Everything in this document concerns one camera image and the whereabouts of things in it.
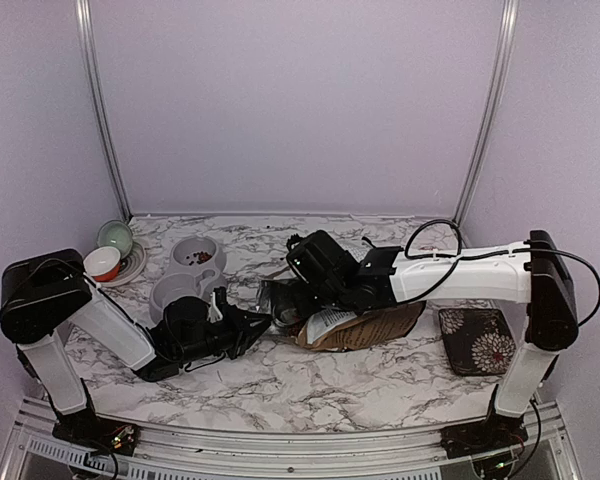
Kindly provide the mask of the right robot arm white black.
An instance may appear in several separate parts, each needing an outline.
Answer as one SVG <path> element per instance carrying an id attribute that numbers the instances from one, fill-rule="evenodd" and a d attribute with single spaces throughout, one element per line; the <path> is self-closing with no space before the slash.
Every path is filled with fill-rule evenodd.
<path id="1" fill-rule="evenodd" d="M 527 307 L 526 330 L 484 419 L 446 427 L 448 458 L 513 446 L 528 437 L 524 413 L 554 359 L 578 337 L 570 273 L 551 236 L 534 230 L 505 246 L 413 253 L 378 247 L 361 260 L 318 230 L 287 242 L 286 261 L 322 307 L 366 313 L 419 301 L 491 300 Z"/>

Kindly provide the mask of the brown dog food bag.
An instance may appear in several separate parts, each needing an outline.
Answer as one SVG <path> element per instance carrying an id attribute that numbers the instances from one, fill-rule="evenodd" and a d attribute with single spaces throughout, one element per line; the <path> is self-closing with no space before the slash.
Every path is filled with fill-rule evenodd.
<path id="1" fill-rule="evenodd" d="M 272 334 L 314 352 L 363 350 L 402 338 L 426 308 L 424 302 L 417 302 L 361 315 L 334 309 L 316 311 L 306 293 L 299 280 L 262 280 L 257 310 L 272 316 Z"/>

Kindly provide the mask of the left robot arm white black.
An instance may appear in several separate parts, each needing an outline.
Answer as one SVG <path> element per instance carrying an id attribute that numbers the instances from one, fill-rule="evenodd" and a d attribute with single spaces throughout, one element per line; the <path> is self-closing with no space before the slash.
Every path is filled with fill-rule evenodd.
<path id="1" fill-rule="evenodd" d="M 0 328 L 45 390 L 56 416 L 55 438 L 99 454 L 130 456 L 138 425 L 100 416 L 86 381 L 59 335 L 65 324 L 91 337 L 144 382 L 235 360 L 269 329 L 267 314 L 231 304 L 217 287 L 205 301 L 181 294 L 147 328 L 87 275 L 82 257 L 64 249 L 10 264 L 1 276 Z"/>

